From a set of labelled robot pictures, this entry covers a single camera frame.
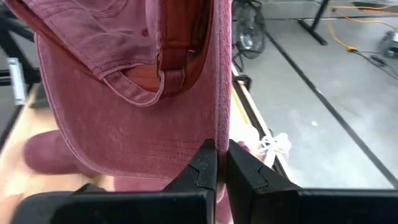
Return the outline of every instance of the cap brim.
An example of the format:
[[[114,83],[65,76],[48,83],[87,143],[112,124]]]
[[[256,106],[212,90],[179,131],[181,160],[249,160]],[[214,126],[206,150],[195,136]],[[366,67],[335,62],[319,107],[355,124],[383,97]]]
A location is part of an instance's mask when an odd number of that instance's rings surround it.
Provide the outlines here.
[[[171,180],[205,139],[216,139],[220,156],[225,155],[231,78],[228,2],[215,1],[209,51],[196,84],[145,108],[68,66],[37,38],[43,83],[58,127],[85,165],[108,175]]]

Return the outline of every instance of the baseball cap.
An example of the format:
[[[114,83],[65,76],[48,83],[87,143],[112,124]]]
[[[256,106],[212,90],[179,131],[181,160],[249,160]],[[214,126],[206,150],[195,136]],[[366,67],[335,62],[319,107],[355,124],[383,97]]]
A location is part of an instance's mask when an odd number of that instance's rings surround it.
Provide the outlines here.
[[[231,100],[229,0],[7,4],[37,33],[50,106],[84,165],[170,181],[208,138],[216,140],[223,164]]]

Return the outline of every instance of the concrete floor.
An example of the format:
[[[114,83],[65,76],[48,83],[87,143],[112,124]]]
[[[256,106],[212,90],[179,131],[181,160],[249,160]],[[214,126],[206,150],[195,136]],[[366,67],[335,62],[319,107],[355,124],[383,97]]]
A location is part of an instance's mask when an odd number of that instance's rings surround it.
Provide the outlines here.
[[[375,51],[388,30],[381,24],[332,21],[338,37],[363,51]],[[384,21],[398,25],[397,19]],[[327,46],[295,21],[267,21],[267,30],[398,177],[398,81],[334,42],[326,21],[317,31]],[[398,61],[388,62],[398,69]],[[245,67],[253,79],[251,95],[268,126],[292,141],[289,165],[301,186],[392,187],[269,41],[260,57],[245,60]]]

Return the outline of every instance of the wooden table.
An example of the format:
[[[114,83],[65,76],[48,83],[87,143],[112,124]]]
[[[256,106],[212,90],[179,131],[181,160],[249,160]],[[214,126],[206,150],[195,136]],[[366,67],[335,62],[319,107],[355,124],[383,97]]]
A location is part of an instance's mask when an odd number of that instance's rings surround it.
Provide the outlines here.
[[[43,175],[29,169],[22,158],[25,142],[32,136],[57,129],[49,108],[34,110],[29,107],[35,98],[38,85],[32,87],[26,106],[5,143],[0,155],[0,223],[9,223],[17,204],[27,196],[61,190],[76,190],[91,182],[107,190],[113,190],[113,177],[99,175],[89,179],[81,174]],[[250,124],[236,92],[231,99],[231,122]]]

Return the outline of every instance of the yellow cable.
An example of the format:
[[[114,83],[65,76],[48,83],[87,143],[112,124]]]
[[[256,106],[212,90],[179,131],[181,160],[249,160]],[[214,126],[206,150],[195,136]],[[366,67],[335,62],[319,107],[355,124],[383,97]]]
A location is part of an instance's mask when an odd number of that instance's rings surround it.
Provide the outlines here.
[[[328,29],[329,29],[329,33],[330,33],[330,35],[332,36],[332,38],[333,38],[337,43],[339,43],[340,45],[344,46],[344,47],[347,49],[347,51],[349,51],[349,52],[355,51],[355,50],[357,50],[357,48],[352,47],[352,46],[349,46],[349,45],[346,45],[346,44],[345,44],[344,42],[342,42],[339,38],[337,38],[337,36],[336,36],[336,34],[335,34],[335,30],[333,29],[333,25],[332,25],[332,23],[331,23],[331,11],[332,11],[333,9],[387,9],[388,7],[391,7],[391,6],[384,6],[384,7],[330,6],[329,9],[328,9]],[[392,28],[395,29],[394,26],[392,26],[392,25],[390,25],[390,24],[388,24],[388,23],[386,23],[386,22],[383,22],[383,21],[361,21],[361,20],[358,20],[358,19],[349,18],[348,16],[345,16],[344,14],[342,14],[342,13],[340,13],[340,12],[337,12],[337,13],[340,14],[341,16],[343,16],[344,18],[349,19],[349,20],[351,20],[351,21],[355,21],[355,22],[367,22],[367,23],[380,23],[380,24],[384,24],[384,25],[387,25],[387,26],[392,27]]]

